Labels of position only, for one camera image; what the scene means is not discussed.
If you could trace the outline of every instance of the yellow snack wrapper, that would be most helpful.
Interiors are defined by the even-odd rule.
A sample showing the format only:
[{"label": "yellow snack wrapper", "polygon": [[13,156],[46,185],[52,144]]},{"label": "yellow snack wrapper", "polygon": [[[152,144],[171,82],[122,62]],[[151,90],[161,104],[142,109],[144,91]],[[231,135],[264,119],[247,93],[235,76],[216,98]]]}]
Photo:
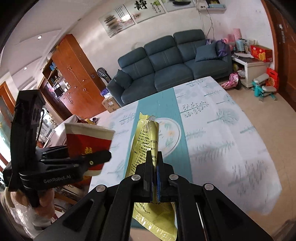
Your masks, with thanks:
[{"label": "yellow snack wrapper", "polygon": [[[140,113],[126,177],[134,175],[137,165],[146,161],[148,150],[151,150],[153,170],[156,172],[158,132],[159,124],[155,122],[155,117]],[[135,203],[133,218],[162,241],[175,241],[177,238],[173,206],[170,202],[157,203],[156,190],[153,190],[152,203]]]}]

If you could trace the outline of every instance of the human hand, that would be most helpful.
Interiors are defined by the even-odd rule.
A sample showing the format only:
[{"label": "human hand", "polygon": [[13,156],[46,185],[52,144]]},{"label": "human hand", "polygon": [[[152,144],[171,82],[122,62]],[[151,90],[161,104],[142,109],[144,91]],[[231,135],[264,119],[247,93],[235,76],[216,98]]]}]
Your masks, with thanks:
[{"label": "human hand", "polygon": [[[11,200],[15,200],[23,206],[29,205],[29,199],[20,190],[10,193]],[[34,208],[35,212],[44,218],[52,218],[55,215],[54,212],[54,190],[47,190],[41,197],[39,197],[40,206]]]}]

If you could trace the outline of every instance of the red gift box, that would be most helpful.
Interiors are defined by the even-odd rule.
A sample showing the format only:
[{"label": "red gift box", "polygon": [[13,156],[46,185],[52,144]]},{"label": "red gift box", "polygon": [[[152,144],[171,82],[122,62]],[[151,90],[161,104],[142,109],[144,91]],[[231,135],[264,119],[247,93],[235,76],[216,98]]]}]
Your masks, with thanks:
[{"label": "red gift box", "polygon": [[[109,150],[115,132],[101,126],[85,123],[65,123],[65,129],[70,157]],[[84,176],[99,175],[103,165],[99,164],[89,168]]]},{"label": "red gift box", "polygon": [[272,62],[272,50],[261,45],[251,45],[251,54],[263,62]]}]

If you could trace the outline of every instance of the glass door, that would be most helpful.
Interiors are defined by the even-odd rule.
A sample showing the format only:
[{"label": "glass door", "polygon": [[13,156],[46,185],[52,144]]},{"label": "glass door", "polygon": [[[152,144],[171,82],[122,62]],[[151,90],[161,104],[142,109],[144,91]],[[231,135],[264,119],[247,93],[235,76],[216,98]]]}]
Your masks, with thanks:
[{"label": "glass door", "polygon": [[3,83],[0,85],[0,171],[11,161],[10,130],[14,104],[6,83]]}]

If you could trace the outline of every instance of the floor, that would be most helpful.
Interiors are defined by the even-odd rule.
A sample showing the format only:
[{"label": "floor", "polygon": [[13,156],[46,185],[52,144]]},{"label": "floor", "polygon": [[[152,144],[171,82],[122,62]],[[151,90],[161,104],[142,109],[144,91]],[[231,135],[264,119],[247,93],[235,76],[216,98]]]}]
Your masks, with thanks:
[{"label": "floor", "polygon": [[[296,217],[296,112],[277,94],[260,102],[250,89],[228,93],[246,113],[263,139],[274,161],[282,193],[269,215],[251,212],[249,216],[272,235],[286,220]],[[159,240],[146,230],[131,230],[132,240]]]}]

